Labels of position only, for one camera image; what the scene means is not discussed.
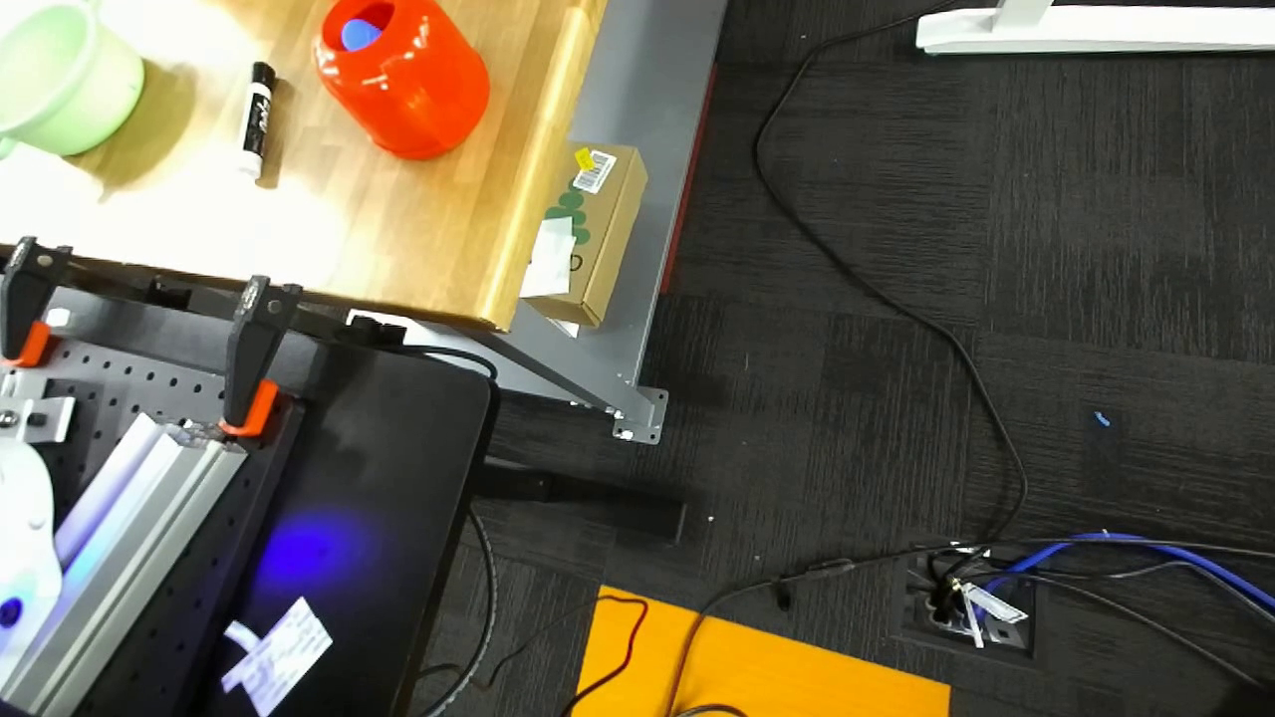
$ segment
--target wooden table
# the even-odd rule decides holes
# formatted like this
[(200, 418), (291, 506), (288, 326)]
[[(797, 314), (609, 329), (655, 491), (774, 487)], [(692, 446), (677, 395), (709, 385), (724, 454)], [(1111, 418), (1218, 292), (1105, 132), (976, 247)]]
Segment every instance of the wooden table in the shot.
[[(509, 326), (605, 0), (437, 4), (482, 51), (493, 95), (459, 152), (402, 163), (320, 85), (328, 0), (103, 0), (146, 55), (146, 86), (122, 132), (77, 160), (103, 184), (77, 255)], [(235, 171), (252, 58), (277, 71), (261, 186)]]

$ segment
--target red cup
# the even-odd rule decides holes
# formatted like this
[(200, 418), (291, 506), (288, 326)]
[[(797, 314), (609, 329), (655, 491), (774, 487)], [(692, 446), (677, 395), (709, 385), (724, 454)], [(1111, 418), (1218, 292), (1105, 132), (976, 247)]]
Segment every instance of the red cup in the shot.
[(430, 160), (482, 119), (482, 55), (435, 0), (339, 0), (320, 26), (323, 86), (392, 156)]

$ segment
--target blue light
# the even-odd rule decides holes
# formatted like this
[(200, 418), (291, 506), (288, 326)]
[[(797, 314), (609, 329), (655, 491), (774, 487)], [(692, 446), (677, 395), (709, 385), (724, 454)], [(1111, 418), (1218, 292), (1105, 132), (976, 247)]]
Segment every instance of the blue light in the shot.
[(254, 577), (267, 594), (328, 589), (373, 569), (366, 541), (370, 528), (360, 512), (291, 512), (271, 528)]

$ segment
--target black carpet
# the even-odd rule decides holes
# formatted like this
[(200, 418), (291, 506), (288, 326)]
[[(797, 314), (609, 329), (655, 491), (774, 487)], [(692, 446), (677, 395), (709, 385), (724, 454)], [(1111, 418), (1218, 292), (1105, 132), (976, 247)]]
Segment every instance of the black carpet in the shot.
[[(766, 166), (863, 278), (976, 353), (1028, 464), (1012, 535), (1275, 545), (1275, 58), (927, 63), (904, 51), (916, 13), (733, 4), (648, 359), (672, 389), (664, 446), (613, 446), (605, 418), (546, 405), (515, 405), (497, 435), (551, 468), (684, 491), (689, 535), (663, 545), (482, 503), (501, 553), (486, 664), (528, 650), (454, 713), (562, 713), (596, 583), (692, 604), (813, 553), (972, 537), (1008, 499), (952, 349), (845, 286), (748, 171), (793, 58), (839, 33), (884, 26), (813, 71)], [(479, 567), (465, 541), (430, 664), (479, 634)], [(908, 563), (863, 567), (733, 617), (952, 681), (960, 717), (1198, 717), (1236, 691), (1069, 594), (1038, 594), (1030, 652), (976, 652), (914, 629), (904, 587)], [(1210, 587), (1166, 569), (1105, 589), (1275, 681), (1275, 634)]]

